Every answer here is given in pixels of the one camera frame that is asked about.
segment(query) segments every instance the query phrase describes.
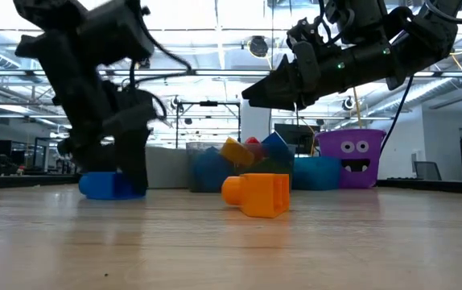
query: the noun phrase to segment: wooden surface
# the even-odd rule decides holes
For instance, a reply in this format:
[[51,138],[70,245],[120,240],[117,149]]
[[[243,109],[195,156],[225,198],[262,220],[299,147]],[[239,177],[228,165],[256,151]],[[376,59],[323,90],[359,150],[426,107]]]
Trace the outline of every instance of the wooden surface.
[[295,192],[267,220],[217,194],[1,189],[1,289],[462,290],[462,195]]

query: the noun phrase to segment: googly eye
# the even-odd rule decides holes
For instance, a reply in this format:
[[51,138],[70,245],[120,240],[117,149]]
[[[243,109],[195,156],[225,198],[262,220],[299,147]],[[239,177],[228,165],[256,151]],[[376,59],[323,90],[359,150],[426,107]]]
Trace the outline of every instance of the googly eye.
[[354,151],[354,143],[351,141],[344,141],[342,142],[341,148],[344,153],[351,153]]
[[366,153],[369,150],[367,141],[360,141],[357,143],[357,150],[361,153]]

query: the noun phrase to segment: office chair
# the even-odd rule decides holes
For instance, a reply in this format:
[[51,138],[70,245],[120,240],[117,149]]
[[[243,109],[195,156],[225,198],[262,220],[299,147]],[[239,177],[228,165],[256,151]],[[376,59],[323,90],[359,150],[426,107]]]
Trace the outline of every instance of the office chair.
[[414,166],[417,178],[422,180],[442,180],[437,163],[430,161],[414,161]]

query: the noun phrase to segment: monster mouth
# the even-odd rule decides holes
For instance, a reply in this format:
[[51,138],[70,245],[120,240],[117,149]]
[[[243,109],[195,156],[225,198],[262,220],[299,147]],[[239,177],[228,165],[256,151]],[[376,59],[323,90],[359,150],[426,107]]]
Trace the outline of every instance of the monster mouth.
[[349,172],[364,172],[369,168],[370,159],[343,159],[342,167]]

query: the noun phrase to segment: purple bin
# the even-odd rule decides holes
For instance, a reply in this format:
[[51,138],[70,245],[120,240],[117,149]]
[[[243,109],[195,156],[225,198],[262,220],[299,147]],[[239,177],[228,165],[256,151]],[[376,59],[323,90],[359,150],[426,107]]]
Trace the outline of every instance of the purple bin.
[[369,189],[376,184],[383,130],[347,129],[320,133],[320,154],[341,159],[341,189]]

